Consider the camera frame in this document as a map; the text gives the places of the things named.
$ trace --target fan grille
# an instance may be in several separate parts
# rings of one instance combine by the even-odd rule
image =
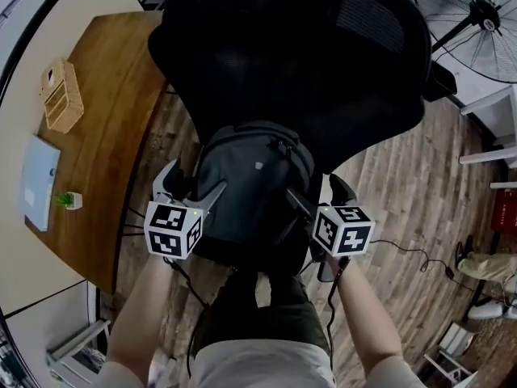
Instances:
[[[431,34],[441,39],[470,13],[471,0],[415,0]],[[489,32],[469,25],[444,48],[455,59],[487,78],[517,82],[517,0],[491,0],[501,6],[501,25]]]

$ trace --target person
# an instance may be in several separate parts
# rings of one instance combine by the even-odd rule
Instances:
[[[330,260],[334,273],[339,266]],[[172,269],[151,255],[108,341],[96,388],[142,388],[162,323]],[[237,270],[195,334],[193,388],[336,387],[329,346],[300,277],[269,276],[271,305],[258,308],[257,274]],[[402,358],[397,329],[352,260],[339,279],[355,349],[368,388],[425,388]]]
[[[474,253],[472,243],[467,242],[465,248],[458,243],[456,258],[456,267],[463,274],[499,283],[506,292],[517,293],[517,255]]]

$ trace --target black cable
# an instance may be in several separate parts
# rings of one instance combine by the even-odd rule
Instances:
[[[300,272],[299,272],[298,274],[300,275],[301,273],[303,273],[305,270],[307,270],[307,269],[309,268],[309,266],[310,266],[311,264],[314,264],[314,263],[316,263],[316,262],[314,261],[314,259],[311,259],[311,260],[310,260],[310,261],[309,261],[309,262],[308,262],[308,263],[307,263],[307,264],[306,264],[306,265],[305,265],[305,266],[300,270]]]
[[[137,216],[145,218],[145,216],[143,214],[138,213],[135,209],[132,209],[131,207],[128,207],[128,210],[131,211],[132,213],[135,213]]]
[[[133,228],[135,228],[135,229],[142,229],[142,230],[144,229],[144,227],[142,227],[142,226],[136,226],[136,225],[134,225],[134,224],[124,224],[124,227],[133,227]]]
[[[440,260],[440,259],[429,259],[429,255],[427,254],[427,252],[425,250],[422,250],[422,249],[405,249],[404,247],[400,247],[395,242],[390,242],[389,240],[383,240],[383,239],[372,240],[370,243],[372,243],[372,244],[373,243],[388,243],[388,244],[391,244],[392,246],[395,246],[397,249],[405,251],[407,253],[410,253],[412,251],[423,253],[423,255],[426,257],[426,261],[424,261],[422,266],[420,267],[420,272],[425,273],[427,271],[427,269],[429,268],[429,263],[441,263],[445,267],[445,272],[446,272],[448,278],[452,279],[454,277],[454,272],[452,271],[452,269],[449,266],[447,266],[447,264],[443,260]]]
[[[192,350],[192,345],[194,344],[194,336],[195,336],[195,333],[197,332],[198,328],[200,327],[200,324],[204,321],[204,315],[205,313],[208,311],[208,308],[204,308],[202,311],[201,311],[201,314],[200,316],[197,318],[197,322],[195,323],[195,326],[194,326],[194,330],[192,331],[192,335],[191,335],[191,340],[189,340],[188,342],[188,348],[187,348],[187,372],[188,372],[188,377],[192,377],[192,372],[191,372],[191,350]]]
[[[326,333],[329,336],[329,346],[330,346],[330,369],[334,370],[334,341],[332,340],[332,334],[330,333],[330,327],[332,326],[332,323],[334,323],[334,318],[336,315],[336,309],[334,308],[334,304],[332,303],[332,297],[334,296],[334,293],[336,291],[336,288],[338,287],[339,279],[341,278],[341,275],[343,274],[343,271],[347,268],[348,264],[350,263],[350,257],[343,257],[341,260],[339,260],[339,270],[336,274],[336,277],[334,278],[334,282],[332,283],[332,288],[329,292],[329,297],[327,298],[327,303],[330,307],[330,320],[326,324]]]
[[[460,287],[462,287],[464,289],[467,289],[468,291],[470,291],[472,293],[476,292],[474,289],[471,289],[468,286],[463,285],[462,283],[460,283],[458,280],[454,279],[454,272],[452,271],[452,269],[449,266],[447,266],[447,264],[443,260],[440,260],[440,259],[430,259],[429,255],[427,254],[427,252],[425,250],[423,250],[423,249],[405,249],[404,247],[400,247],[395,242],[391,242],[389,240],[384,240],[384,239],[372,240],[370,243],[388,243],[388,244],[391,244],[392,246],[395,246],[397,249],[405,251],[405,252],[408,252],[408,253],[410,253],[412,251],[417,251],[417,252],[423,253],[423,255],[426,257],[426,260],[423,262],[422,266],[420,267],[420,272],[426,272],[427,269],[429,268],[429,263],[439,263],[439,264],[442,264],[445,267],[445,275],[447,276],[447,278],[449,280],[453,281],[454,283],[456,283]],[[480,295],[482,295],[484,297],[488,297],[488,298],[490,298],[490,299],[492,299],[492,300],[494,300],[496,302],[504,303],[505,306],[508,306],[506,301],[504,300],[504,298],[503,299],[499,299],[497,297],[490,296],[489,294],[486,294],[486,293],[483,293],[483,292],[481,292]],[[513,305],[513,301],[511,302],[510,306],[517,307],[516,305]]]
[[[194,330],[192,331],[191,340],[188,342],[188,348],[187,348],[187,371],[188,371],[188,377],[191,377],[192,373],[191,373],[191,364],[190,364],[190,362],[191,362],[192,345],[194,343],[194,336],[195,336],[195,333],[198,330],[198,327],[203,322],[202,318],[204,317],[204,313],[207,311],[207,309],[210,307],[210,305],[208,303],[206,303],[201,298],[201,296],[194,290],[194,288],[192,287],[190,276],[188,276],[188,274],[182,269],[182,267],[179,264],[177,264],[172,259],[168,259],[167,257],[164,257],[163,261],[165,263],[169,264],[169,266],[173,270],[176,270],[177,272],[179,272],[179,274],[181,274],[185,278],[185,280],[187,281],[187,286],[188,286],[189,290],[192,292],[192,294],[195,296],[195,298],[198,301],[200,301],[200,303],[201,303],[201,305],[203,307],[203,311],[201,312],[200,316],[198,317],[197,323],[195,324]]]
[[[187,281],[187,286],[188,288],[190,289],[190,291],[192,292],[192,294],[195,296],[195,298],[200,301],[200,304],[202,305],[203,308],[207,308],[209,307],[210,305],[208,303],[206,303],[202,298],[201,296],[194,290],[194,288],[192,287],[192,283],[191,283],[191,278],[188,276],[188,274],[185,273],[185,271],[182,269],[182,267],[177,264],[175,261],[171,260],[171,259],[168,259],[167,257],[164,257],[163,258],[163,261],[167,264],[170,265],[171,268],[173,268],[174,270],[178,271],[179,274],[181,274],[181,276],[183,276],[185,278],[185,280]]]

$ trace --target fan stand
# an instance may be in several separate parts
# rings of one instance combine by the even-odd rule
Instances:
[[[492,0],[471,0],[469,6],[470,14],[461,22],[459,22],[444,37],[433,44],[433,53],[444,46],[447,42],[454,39],[454,37],[459,35],[471,24],[473,26],[477,24],[481,29],[487,30],[489,32],[497,31],[499,35],[502,36],[501,32],[499,31],[501,19],[499,18],[498,14],[501,6],[496,6]]]

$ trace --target wooden organizer box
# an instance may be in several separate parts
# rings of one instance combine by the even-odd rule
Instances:
[[[84,113],[74,66],[56,59],[41,75],[41,98],[49,129],[68,133]]]

